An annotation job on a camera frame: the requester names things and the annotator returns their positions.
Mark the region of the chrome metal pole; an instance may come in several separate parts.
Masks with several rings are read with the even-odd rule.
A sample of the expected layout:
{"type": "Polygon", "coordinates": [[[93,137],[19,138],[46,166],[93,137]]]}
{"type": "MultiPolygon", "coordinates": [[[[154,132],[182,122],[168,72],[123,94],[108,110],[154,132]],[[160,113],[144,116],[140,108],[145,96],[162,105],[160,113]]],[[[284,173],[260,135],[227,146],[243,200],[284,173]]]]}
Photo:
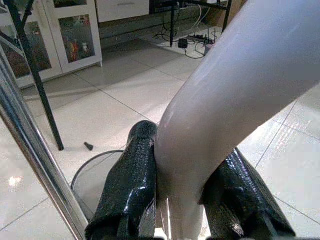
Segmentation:
{"type": "Polygon", "coordinates": [[[76,240],[86,240],[88,221],[42,136],[1,51],[0,117],[73,237],[76,240]]]}

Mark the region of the thin black upright stand leg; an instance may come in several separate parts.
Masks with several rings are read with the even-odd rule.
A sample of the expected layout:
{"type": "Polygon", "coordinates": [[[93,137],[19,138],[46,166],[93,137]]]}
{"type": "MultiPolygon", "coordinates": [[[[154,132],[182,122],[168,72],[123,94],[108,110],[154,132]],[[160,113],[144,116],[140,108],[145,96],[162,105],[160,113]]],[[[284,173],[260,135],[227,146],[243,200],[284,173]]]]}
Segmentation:
{"type": "Polygon", "coordinates": [[[171,18],[170,18],[170,47],[173,47],[174,43],[174,26],[175,26],[175,9],[176,9],[177,0],[171,0],[171,18]]]}

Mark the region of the black slanted stand leg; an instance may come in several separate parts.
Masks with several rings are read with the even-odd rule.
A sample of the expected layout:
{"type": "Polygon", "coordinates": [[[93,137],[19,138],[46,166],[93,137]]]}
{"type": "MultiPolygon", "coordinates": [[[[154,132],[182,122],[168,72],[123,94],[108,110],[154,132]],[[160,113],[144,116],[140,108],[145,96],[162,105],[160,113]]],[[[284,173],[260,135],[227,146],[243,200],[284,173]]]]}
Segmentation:
{"type": "Polygon", "coordinates": [[[19,41],[21,49],[23,50],[24,57],[26,58],[26,62],[28,64],[30,73],[33,76],[35,86],[38,90],[38,93],[45,111],[45,115],[50,125],[51,132],[54,136],[55,142],[57,144],[57,148],[59,151],[63,151],[65,148],[64,148],[42,79],[39,74],[39,69],[36,63],[36,59],[33,55],[31,45],[28,41],[28,38],[25,32],[25,26],[26,26],[28,17],[31,16],[32,14],[31,8],[33,6],[34,0],[28,0],[22,19],[19,15],[19,10],[14,0],[3,0],[3,1],[13,21],[14,28],[17,32],[17,39],[19,41]]]}

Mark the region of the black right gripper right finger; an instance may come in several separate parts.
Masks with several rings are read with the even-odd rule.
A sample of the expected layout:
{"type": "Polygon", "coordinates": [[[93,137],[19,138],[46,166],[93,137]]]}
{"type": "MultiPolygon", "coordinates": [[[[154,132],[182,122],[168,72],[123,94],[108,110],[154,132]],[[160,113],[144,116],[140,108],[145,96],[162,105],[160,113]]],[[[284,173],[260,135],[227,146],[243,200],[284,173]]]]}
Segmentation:
{"type": "Polygon", "coordinates": [[[201,203],[212,240],[296,236],[266,183],[238,148],[210,176],[201,203]]]}

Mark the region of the white glass-door cabinet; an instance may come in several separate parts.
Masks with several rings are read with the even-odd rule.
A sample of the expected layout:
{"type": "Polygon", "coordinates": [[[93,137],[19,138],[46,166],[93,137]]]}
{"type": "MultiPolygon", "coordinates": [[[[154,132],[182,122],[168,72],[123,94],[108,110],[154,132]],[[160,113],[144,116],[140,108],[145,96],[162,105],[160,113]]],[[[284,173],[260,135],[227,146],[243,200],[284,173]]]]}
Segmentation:
{"type": "Polygon", "coordinates": [[[9,0],[21,18],[43,82],[87,67],[102,66],[95,0],[9,0]]]}

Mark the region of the brown cardboard box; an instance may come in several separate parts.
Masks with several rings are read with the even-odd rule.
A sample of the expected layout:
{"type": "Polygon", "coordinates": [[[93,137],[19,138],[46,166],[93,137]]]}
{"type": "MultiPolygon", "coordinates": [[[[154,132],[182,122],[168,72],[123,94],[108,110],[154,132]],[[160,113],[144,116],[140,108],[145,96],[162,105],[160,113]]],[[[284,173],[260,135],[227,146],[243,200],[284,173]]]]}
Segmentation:
{"type": "MultiPolygon", "coordinates": [[[[248,0],[232,0],[227,25],[234,19],[248,0]]],[[[205,22],[213,27],[223,28],[226,11],[212,8],[205,17],[205,22]]]]}

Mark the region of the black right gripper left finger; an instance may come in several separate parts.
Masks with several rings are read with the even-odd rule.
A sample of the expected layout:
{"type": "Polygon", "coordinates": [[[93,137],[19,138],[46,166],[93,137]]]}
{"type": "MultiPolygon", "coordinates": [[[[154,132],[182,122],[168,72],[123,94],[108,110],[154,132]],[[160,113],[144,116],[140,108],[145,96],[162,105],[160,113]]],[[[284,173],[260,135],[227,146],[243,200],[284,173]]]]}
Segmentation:
{"type": "Polygon", "coordinates": [[[86,240],[152,240],[156,229],[158,127],[147,120],[130,130],[127,146],[107,175],[86,240]]]}

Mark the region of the black metal frame leg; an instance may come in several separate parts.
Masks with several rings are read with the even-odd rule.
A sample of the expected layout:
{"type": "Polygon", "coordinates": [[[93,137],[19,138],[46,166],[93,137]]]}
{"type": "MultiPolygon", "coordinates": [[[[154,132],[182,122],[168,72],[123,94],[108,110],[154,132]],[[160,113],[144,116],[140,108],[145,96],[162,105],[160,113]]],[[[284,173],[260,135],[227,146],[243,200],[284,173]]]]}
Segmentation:
{"type": "Polygon", "coordinates": [[[228,21],[229,21],[229,16],[231,12],[231,7],[232,7],[233,0],[228,0],[226,7],[224,8],[225,10],[225,17],[223,21],[223,26],[222,26],[222,32],[224,32],[228,26],[228,21]]]}

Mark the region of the white drawer cabinet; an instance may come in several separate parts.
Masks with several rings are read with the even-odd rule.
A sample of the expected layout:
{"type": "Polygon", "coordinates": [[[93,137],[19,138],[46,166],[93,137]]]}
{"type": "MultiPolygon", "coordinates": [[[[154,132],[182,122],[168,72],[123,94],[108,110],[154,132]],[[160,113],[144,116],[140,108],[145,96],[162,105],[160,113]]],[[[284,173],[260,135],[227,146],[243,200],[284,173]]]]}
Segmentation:
{"type": "Polygon", "coordinates": [[[150,0],[95,0],[99,23],[148,15],[150,0]]]}

